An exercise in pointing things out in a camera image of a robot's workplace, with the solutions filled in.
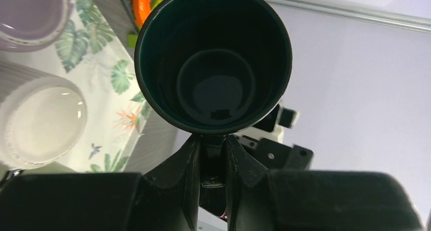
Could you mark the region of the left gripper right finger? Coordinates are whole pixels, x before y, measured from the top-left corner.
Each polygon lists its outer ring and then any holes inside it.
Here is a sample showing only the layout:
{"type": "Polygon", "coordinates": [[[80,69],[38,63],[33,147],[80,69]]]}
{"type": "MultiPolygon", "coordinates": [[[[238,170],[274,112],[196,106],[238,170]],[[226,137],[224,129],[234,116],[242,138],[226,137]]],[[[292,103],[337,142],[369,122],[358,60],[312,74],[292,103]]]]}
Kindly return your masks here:
{"type": "Polygon", "coordinates": [[[379,172],[269,170],[225,140],[228,230],[423,230],[404,188],[379,172]]]}

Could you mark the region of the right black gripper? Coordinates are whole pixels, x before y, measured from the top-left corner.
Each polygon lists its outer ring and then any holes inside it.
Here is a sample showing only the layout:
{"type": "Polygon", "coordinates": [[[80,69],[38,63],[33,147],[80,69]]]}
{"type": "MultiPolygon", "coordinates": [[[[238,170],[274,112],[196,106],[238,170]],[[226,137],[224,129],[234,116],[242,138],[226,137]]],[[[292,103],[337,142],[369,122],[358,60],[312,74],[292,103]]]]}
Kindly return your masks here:
{"type": "Polygon", "coordinates": [[[262,138],[237,137],[246,152],[268,169],[304,171],[311,165],[313,151],[293,145],[292,147],[262,138]]]}

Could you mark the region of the teal mug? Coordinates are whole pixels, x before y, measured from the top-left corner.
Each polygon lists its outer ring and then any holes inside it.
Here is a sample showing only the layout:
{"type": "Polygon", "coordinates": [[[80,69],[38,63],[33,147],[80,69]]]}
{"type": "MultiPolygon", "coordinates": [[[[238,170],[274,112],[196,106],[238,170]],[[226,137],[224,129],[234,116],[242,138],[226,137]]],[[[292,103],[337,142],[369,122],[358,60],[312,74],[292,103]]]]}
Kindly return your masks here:
{"type": "Polygon", "coordinates": [[[238,157],[250,158],[235,133],[277,106],[292,58],[287,29],[264,0],[162,1],[138,35],[136,78],[153,110],[191,137],[145,179],[225,183],[238,157]]]}

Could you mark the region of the white mug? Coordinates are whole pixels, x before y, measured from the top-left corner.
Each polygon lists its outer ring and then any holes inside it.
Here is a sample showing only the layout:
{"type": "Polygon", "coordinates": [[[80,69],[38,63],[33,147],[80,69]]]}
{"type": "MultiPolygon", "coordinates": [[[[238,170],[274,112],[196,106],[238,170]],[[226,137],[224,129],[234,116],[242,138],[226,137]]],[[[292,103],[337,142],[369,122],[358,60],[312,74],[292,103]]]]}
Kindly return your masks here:
{"type": "Polygon", "coordinates": [[[10,170],[46,166],[82,137],[87,105],[70,80],[1,62],[1,164],[10,170]]]}

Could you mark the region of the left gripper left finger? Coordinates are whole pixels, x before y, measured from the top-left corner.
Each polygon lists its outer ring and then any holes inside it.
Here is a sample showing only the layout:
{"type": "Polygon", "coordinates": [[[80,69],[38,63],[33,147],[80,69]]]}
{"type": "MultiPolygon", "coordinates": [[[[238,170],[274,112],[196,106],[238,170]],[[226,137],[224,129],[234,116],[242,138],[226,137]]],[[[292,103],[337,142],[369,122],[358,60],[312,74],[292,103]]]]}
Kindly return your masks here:
{"type": "Polygon", "coordinates": [[[40,174],[1,190],[1,230],[196,230],[201,139],[146,174],[40,174]]]}

